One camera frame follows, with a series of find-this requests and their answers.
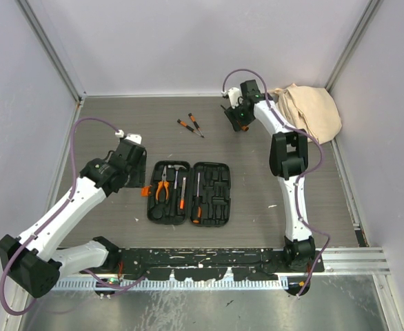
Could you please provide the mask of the black plastic tool case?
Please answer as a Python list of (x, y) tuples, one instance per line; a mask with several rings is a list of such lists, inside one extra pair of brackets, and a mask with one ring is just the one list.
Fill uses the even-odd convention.
[[(155, 200), (155, 192), (164, 166), (179, 164), (184, 168), (179, 170), (177, 182), (176, 214), (169, 217), (170, 199), (174, 183), (174, 169), (168, 168), (167, 180), (170, 183), (170, 198), (165, 199), (162, 192), (160, 202)], [(200, 181), (200, 203), (201, 221), (199, 224), (192, 222), (193, 200), (196, 196), (197, 173), (201, 173)], [(185, 207), (179, 209), (181, 198), (181, 187), (183, 177), (187, 177), (185, 189)], [(154, 165), (150, 184), (144, 187), (141, 195), (148, 198), (147, 217), (150, 221), (163, 225), (181, 225), (185, 221), (199, 227), (221, 227), (230, 220), (231, 197), (230, 190), (232, 180), (230, 167), (225, 163), (197, 162), (190, 165), (187, 161), (159, 161)]]

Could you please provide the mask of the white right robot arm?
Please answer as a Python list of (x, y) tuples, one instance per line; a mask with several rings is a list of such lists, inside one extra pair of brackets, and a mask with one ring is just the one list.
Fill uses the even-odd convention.
[(230, 102), (224, 113), (234, 131), (248, 130), (257, 119), (270, 134), (270, 170), (278, 179), (285, 208), (283, 261), (287, 269), (298, 272), (314, 260), (316, 252), (312, 231), (306, 226), (305, 180), (301, 177), (308, 167), (307, 137), (293, 130), (277, 104), (259, 90), (255, 80), (223, 91), (222, 97)]

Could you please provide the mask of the orange black pliers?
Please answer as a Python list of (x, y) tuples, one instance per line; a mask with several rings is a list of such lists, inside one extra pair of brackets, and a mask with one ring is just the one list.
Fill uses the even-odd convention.
[(170, 190), (169, 190), (170, 183), (167, 180), (167, 170), (168, 170), (168, 167), (165, 165), (163, 167), (163, 171), (161, 174), (161, 180), (160, 180), (160, 182), (158, 182), (158, 186), (157, 186), (156, 192), (155, 192), (156, 202), (160, 202), (160, 196), (161, 196), (162, 192), (165, 193), (164, 201), (167, 201), (170, 198)]

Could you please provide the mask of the black handled screwdriver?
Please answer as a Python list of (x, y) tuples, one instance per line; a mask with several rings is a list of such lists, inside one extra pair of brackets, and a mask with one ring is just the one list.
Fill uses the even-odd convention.
[(201, 221), (200, 181), (201, 181), (201, 173), (198, 172), (196, 183), (196, 196), (193, 200), (193, 208), (192, 208), (192, 222), (195, 224), (199, 224)]

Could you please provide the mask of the black handled claw hammer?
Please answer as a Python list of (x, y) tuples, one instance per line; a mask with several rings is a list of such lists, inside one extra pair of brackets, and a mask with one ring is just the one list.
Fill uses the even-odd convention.
[(170, 213), (169, 213), (169, 217), (174, 217), (176, 214), (177, 182), (178, 182), (179, 170), (181, 168), (184, 168), (184, 166), (179, 165), (179, 164), (174, 164), (174, 165), (168, 165), (168, 168), (174, 169), (174, 183), (172, 186), (173, 189), (172, 189), (172, 195), (171, 195), (171, 199), (170, 199)]

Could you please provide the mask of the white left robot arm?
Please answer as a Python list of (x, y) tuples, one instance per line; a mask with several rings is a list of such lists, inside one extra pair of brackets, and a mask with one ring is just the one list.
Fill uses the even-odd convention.
[(141, 136), (129, 134), (105, 161), (93, 159), (77, 182), (32, 227), (18, 237), (0, 240), (0, 260), (7, 275), (34, 298), (46, 295), (59, 279), (86, 269), (114, 272), (121, 258), (119, 248), (95, 237), (73, 248), (59, 249), (70, 231), (112, 193), (140, 188), (145, 181), (146, 149)]

